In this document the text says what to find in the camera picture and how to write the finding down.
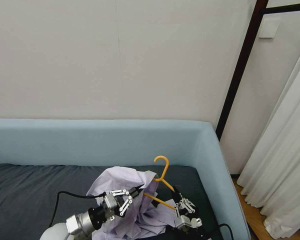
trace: dark gray mattress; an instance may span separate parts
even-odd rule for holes
[[[96,166],[22,166],[0,164],[0,240],[38,240],[48,227],[59,191],[85,195],[93,181],[108,167]],[[133,167],[138,171],[153,171],[161,174],[162,166]],[[179,188],[199,207],[206,231],[217,224],[197,170],[186,166],[169,167],[165,179]],[[158,197],[171,199],[169,189],[162,183],[157,189]],[[79,199],[61,195],[54,224],[65,222],[72,214],[83,213],[96,205],[94,199]],[[175,230],[150,237],[151,240],[187,239]],[[217,231],[213,240],[222,239]]]

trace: wooden floor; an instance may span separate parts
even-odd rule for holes
[[[263,216],[260,214],[261,209],[250,206],[245,202],[246,196],[240,194],[240,192],[243,188],[236,183],[236,179],[232,179],[232,180],[233,180],[235,189],[238,193],[246,221],[249,224],[252,231],[255,233],[256,237],[259,240],[273,240],[273,238],[269,235],[269,233],[267,232],[267,230],[264,226],[264,220],[266,219],[266,216]],[[286,238],[278,238],[278,239],[280,239],[280,240],[300,240],[300,233],[297,232],[295,235],[293,235],[290,238],[286,237]]]

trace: light switch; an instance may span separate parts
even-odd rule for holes
[[[263,18],[261,23],[261,30],[259,33],[260,39],[272,39],[275,37],[276,32],[278,30],[279,24],[281,22],[280,18]]]

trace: bed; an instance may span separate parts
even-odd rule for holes
[[[104,169],[129,166],[158,173],[154,157],[171,166],[166,180],[199,206],[207,231],[231,226],[236,240],[250,235],[215,132],[208,122],[185,120],[0,119],[0,239],[39,239],[48,227],[57,192],[85,195]],[[160,184],[158,195],[171,198]],[[60,198],[54,223],[95,205]],[[152,239],[176,239],[170,228]],[[213,240],[229,240],[227,229]]]

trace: hanger hook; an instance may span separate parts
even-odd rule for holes
[[[169,167],[169,160],[168,160],[168,158],[166,158],[165,156],[160,155],[160,156],[156,156],[153,161],[156,163],[158,159],[165,160],[165,167],[164,167],[164,170],[163,170],[163,172],[161,174],[161,177],[153,179],[156,182],[160,182],[160,181],[164,180],[164,177],[165,177],[166,172],[167,172],[168,167]]]

